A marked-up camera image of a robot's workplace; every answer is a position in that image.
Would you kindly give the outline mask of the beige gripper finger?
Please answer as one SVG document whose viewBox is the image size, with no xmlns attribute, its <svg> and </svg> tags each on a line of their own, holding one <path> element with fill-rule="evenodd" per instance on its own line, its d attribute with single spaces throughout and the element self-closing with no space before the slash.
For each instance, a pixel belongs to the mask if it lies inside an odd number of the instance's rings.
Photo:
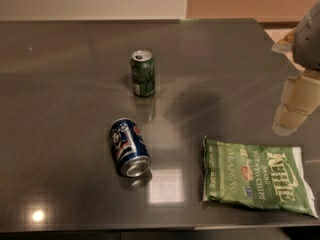
<svg viewBox="0 0 320 240">
<path fill-rule="evenodd" d="M 278 40 L 271 48 L 273 52 L 286 54 L 292 51 L 294 44 L 295 30 L 290 30 L 280 40 Z"/>
<path fill-rule="evenodd" d="M 289 136 L 320 106 L 320 72 L 305 70 L 289 76 L 275 116 L 272 130 L 276 135 Z"/>
</svg>

